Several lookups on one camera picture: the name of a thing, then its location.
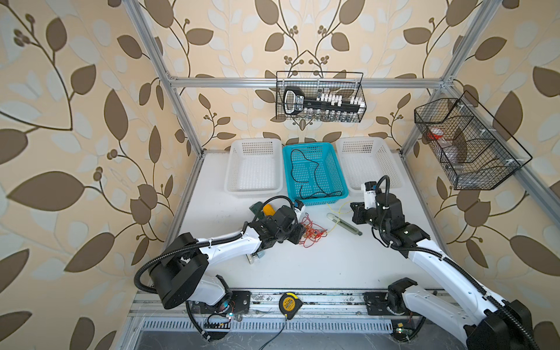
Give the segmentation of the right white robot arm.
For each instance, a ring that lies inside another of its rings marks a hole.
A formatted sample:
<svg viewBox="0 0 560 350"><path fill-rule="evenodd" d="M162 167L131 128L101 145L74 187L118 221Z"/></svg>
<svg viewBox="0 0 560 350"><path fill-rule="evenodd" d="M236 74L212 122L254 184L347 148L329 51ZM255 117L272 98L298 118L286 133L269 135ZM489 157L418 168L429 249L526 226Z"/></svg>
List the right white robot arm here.
<svg viewBox="0 0 560 350"><path fill-rule="evenodd" d="M507 301L452 260L419 226L408 223L391 193L367 191L350 204L353 223L369 225L382 245L427 272L454 299L449 303L410 278L387 288L386 310L417 313L458 339L468 349L538 349L532 315L520 301Z"/></svg>

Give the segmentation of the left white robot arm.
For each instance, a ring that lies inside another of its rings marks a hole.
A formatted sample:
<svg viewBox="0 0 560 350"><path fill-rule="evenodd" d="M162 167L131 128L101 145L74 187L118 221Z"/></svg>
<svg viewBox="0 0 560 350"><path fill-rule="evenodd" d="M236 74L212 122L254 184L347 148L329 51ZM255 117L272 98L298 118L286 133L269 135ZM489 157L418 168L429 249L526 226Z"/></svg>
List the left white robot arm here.
<svg viewBox="0 0 560 350"><path fill-rule="evenodd" d="M299 244L306 229L300 222L305 205L297 200L282 206L272 216L254 218L241 230L217 238L195 239L179 235L163 254L146 262L135 274L135 287L156 294L165 309L188 301L205 303L212 309L227 309L233 297L225 279L206 274L208 267L233 258L255 255L277 243Z"/></svg>

